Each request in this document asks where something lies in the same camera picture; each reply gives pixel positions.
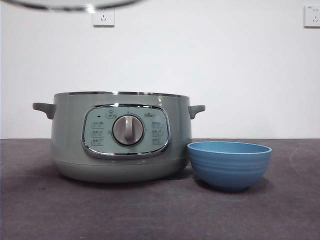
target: wall outlet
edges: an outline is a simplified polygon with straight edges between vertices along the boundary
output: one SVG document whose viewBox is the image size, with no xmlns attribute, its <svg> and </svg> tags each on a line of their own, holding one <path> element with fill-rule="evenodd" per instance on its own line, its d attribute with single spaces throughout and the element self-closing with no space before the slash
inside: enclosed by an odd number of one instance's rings
<svg viewBox="0 0 320 240">
<path fill-rule="evenodd" d="M 304 27 L 320 28 L 320 5 L 304 6 Z"/>
<path fill-rule="evenodd" d="M 102 8 L 92 14 L 93 27 L 114 27 L 115 8 Z"/>
</svg>

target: glass lid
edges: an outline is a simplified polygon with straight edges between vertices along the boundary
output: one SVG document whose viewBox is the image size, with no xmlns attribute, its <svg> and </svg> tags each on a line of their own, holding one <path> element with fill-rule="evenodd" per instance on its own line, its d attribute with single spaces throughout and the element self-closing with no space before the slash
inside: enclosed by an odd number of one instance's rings
<svg viewBox="0 0 320 240">
<path fill-rule="evenodd" d="M 87 11 L 115 8 L 134 4 L 143 0 L 0 0 L 25 8 L 48 11 Z"/>
</svg>

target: ceramic bowl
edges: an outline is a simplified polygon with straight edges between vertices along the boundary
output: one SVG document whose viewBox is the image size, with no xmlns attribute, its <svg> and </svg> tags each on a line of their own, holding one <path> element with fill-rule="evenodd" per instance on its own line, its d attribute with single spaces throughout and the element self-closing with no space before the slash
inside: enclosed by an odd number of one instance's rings
<svg viewBox="0 0 320 240">
<path fill-rule="evenodd" d="M 263 145 L 202 141 L 188 144 L 192 168 L 200 179 L 223 191 L 242 191 L 266 172 L 271 148 Z"/>
</svg>

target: stainless steel rim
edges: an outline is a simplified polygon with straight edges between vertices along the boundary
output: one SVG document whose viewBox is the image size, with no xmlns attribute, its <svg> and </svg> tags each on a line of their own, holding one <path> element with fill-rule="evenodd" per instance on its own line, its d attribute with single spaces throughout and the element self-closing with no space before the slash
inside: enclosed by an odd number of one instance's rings
<svg viewBox="0 0 320 240">
<path fill-rule="evenodd" d="M 157 93 L 157 92 L 139 92 L 139 91 L 74 91 L 74 92 L 61 92 L 56 93 L 54 96 L 69 96 L 69 95 L 142 95 L 142 96 L 164 96 L 164 97 L 175 97 L 175 98 L 187 98 L 188 96 Z"/>
<path fill-rule="evenodd" d="M 130 4 L 135 4 L 137 2 L 141 2 L 142 0 L 125 0 L 119 3 L 106 3 L 101 5 L 79 5 L 79 6 L 41 5 L 41 4 L 26 3 L 23 0 L 0 0 L 0 1 L 11 4 L 11 5 L 16 5 L 16 6 L 30 8 L 30 9 L 44 10 L 44 11 L 91 13 L 92 11 L 95 11 L 95 10 L 117 8 L 117 7 L 122 7 Z"/>
</svg>

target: bowl rim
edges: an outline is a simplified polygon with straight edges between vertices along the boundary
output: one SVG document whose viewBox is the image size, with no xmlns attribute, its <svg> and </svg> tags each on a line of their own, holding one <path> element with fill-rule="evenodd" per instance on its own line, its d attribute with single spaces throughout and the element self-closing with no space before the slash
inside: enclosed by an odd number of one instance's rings
<svg viewBox="0 0 320 240">
<path fill-rule="evenodd" d="M 200 150 L 195 147 L 192 147 L 194 144 L 198 143 L 233 143 L 233 144 L 243 144 L 243 145 L 254 145 L 259 147 L 264 147 L 267 149 L 267 151 L 258 151 L 258 152 L 224 152 L 224 151 L 209 151 L 209 150 Z M 239 142 L 239 141 L 195 141 L 192 143 L 189 143 L 187 145 L 188 149 L 192 149 L 194 151 L 198 152 L 205 152 L 205 153 L 212 153 L 212 154 L 230 154 L 230 155 L 256 155 L 256 154 L 267 154 L 271 153 L 272 149 L 268 146 L 255 144 L 255 143 L 248 143 L 248 142 Z"/>
</svg>

